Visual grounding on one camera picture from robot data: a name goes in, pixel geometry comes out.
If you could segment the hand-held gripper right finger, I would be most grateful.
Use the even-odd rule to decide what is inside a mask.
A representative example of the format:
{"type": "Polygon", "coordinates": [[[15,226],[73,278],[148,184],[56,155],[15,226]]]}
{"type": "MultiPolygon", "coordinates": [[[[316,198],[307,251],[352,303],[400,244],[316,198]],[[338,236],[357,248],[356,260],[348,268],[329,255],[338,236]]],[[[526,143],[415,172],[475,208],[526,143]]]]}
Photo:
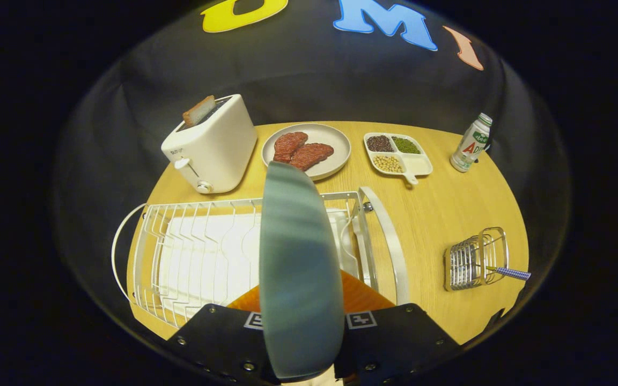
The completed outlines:
{"type": "Polygon", "coordinates": [[[419,383],[462,346],[419,305],[395,305],[341,271],[345,330],[334,364],[343,383],[419,383]]]}

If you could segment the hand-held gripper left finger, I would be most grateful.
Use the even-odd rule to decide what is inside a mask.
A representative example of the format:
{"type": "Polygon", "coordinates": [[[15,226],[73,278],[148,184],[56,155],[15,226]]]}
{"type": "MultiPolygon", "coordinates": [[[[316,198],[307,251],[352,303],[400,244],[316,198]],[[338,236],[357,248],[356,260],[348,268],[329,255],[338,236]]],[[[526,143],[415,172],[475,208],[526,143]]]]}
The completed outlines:
{"type": "Polygon", "coordinates": [[[206,303],[168,340],[169,351],[218,385],[280,385],[260,313],[206,303]]]}

